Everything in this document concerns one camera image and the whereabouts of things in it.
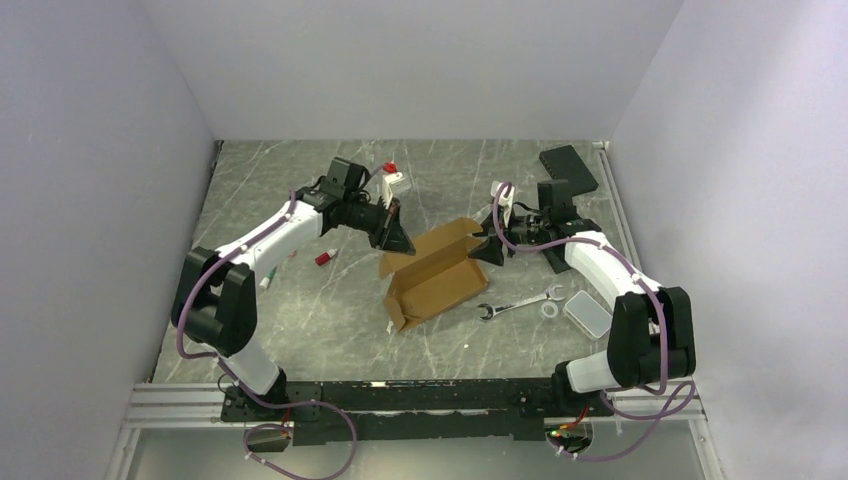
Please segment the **clear tape roll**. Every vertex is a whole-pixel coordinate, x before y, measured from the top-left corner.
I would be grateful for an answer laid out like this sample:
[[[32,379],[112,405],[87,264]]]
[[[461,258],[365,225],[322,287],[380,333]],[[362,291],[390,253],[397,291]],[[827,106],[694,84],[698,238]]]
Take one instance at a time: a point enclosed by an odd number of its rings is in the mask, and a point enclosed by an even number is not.
[[[553,301],[544,301],[540,305],[540,314],[546,319],[556,318],[559,315],[559,307]]]

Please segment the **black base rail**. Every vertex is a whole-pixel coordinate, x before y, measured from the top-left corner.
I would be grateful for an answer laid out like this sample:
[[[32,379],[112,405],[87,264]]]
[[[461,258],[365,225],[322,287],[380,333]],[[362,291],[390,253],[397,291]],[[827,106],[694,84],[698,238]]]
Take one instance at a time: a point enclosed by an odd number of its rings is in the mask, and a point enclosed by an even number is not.
[[[509,437],[541,441],[558,423],[608,417],[599,394],[565,398],[547,377],[330,381],[287,384],[258,404],[225,391],[225,423],[293,424],[297,446],[361,441]]]

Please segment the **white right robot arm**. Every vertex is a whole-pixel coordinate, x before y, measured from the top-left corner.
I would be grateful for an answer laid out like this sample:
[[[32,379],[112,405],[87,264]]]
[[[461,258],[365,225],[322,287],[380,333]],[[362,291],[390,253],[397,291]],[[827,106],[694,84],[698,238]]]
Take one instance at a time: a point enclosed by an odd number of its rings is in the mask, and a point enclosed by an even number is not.
[[[538,205],[515,214],[514,186],[494,182],[491,212],[474,259],[501,266],[517,253],[540,253],[552,268],[582,275],[611,309],[605,350],[559,364],[551,401],[574,415],[590,393],[649,388],[663,393],[672,379],[696,368],[692,306],[680,287],[664,287],[619,252],[594,221],[579,215],[566,181],[538,183]]]

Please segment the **brown cardboard paper box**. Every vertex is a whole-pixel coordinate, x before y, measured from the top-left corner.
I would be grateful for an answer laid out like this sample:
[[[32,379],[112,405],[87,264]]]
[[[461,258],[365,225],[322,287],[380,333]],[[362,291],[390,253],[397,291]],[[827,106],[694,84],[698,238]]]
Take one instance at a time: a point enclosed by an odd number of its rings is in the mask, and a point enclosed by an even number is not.
[[[386,253],[378,276],[391,282],[383,299],[395,329],[421,325],[485,291],[489,280],[470,257],[482,241],[481,225],[467,217],[434,228],[413,240],[416,254]]]

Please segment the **aluminium frame rail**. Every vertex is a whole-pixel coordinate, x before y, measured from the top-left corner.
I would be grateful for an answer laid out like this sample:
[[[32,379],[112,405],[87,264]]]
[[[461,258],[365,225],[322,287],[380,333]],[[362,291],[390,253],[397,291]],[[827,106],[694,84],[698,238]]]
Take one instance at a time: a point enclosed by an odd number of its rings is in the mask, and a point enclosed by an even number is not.
[[[144,429],[179,428],[235,428],[248,429],[262,423],[225,423],[221,419],[222,404],[226,384],[216,386],[211,383],[165,384],[143,383],[135,386],[130,397],[118,444],[113,453],[107,471],[109,479],[127,478],[134,448]],[[647,393],[629,391],[609,393],[606,396],[611,406],[608,417],[592,417],[590,421],[613,422],[616,430],[623,430],[624,417],[620,410],[629,409],[636,416],[652,417],[662,406],[661,397],[650,397]]]

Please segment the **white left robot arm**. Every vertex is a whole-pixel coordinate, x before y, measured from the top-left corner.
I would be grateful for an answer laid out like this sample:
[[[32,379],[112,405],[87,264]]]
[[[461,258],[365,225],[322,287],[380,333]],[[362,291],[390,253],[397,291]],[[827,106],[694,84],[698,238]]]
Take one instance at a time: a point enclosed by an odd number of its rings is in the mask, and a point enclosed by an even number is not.
[[[338,227],[365,233],[374,249],[415,254],[400,221],[399,196],[410,187],[393,163],[368,168],[335,157],[326,174],[291,191],[248,233],[215,249],[190,250],[171,313],[178,354],[213,359],[248,394],[258,417],[279,417],[288,402],[287,377],[256,334],[261,281],[298,248]]]

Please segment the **red small bottle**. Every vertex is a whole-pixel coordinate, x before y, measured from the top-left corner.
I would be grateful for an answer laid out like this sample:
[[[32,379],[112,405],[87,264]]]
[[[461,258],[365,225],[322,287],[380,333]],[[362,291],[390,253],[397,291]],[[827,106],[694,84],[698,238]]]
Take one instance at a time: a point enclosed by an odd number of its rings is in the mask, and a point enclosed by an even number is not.
[[[332,259],[334,259],[337,256],[337,254],[338,254],[337,249],[328,249],[327,251],[325,251],[322,254],[320,254],[319,256],[317,256],[314,259],[314,261],[318,266],[323,266],[323,265],[327,264],[329,261],[331,261]]]

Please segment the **clear plastic lid case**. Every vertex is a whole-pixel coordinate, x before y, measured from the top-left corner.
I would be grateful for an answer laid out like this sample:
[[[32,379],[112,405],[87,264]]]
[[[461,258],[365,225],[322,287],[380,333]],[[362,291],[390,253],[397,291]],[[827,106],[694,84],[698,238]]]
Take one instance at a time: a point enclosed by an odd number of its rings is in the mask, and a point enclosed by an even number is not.
[[[569,317],[589,338],[601,339],[612,326],[612,315],[586,291],[579,291],[564,304]]]

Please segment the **green white tube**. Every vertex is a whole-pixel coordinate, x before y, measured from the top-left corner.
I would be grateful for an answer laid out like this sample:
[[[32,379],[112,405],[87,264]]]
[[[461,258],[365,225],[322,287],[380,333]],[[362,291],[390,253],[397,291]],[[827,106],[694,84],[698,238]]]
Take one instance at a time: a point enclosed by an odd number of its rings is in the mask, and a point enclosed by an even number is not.
[[[273,267],[259,282],[258,286],[261,290],[265,291],[269,288],[271,282],[276,276],[278,267]]]

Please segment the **silver combination wrench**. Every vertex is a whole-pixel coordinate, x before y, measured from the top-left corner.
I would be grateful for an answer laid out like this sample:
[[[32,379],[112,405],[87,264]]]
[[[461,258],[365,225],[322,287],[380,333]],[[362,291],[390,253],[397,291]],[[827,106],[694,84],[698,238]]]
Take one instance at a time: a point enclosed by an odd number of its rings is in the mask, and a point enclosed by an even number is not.
[[[482,311],[482,314],[480,315],[479,319],[483,322],[488,322],[488,321],[492,320],[494,317],[496,317],[497,315],[499,315],[503,312],[514,310],[514,309],[517,309],[517,308],[521,308],[521,307],[524,307],[524,306],[527,306],[527,305],[531,305],[533,303],[544,302],[544,301],[551,301],[551,302],[562,301],[562,300],[565,299],[565,295],[563,293],[564,289],[565,289],[564,285],[551,284],[550,286],[548,286],[545,289],[544,292],[537,294],[535,296],[523,299],[523,300],[518,300],[518,301],[506,303],[506,304],[503,304],[503,305],[497,305],[497,306],[489,304],[489,303],[478,304],[477,307]]]

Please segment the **black flat box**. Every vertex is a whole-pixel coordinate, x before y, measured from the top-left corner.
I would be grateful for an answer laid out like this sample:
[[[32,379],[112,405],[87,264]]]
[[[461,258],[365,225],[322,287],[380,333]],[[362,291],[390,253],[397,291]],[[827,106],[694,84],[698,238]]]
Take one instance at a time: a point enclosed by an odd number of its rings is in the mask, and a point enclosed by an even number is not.
[[[599,187],[598,181],[572,145],[544,150],[538,158],[551,179],[567,186],[572,196],[591,193]]]

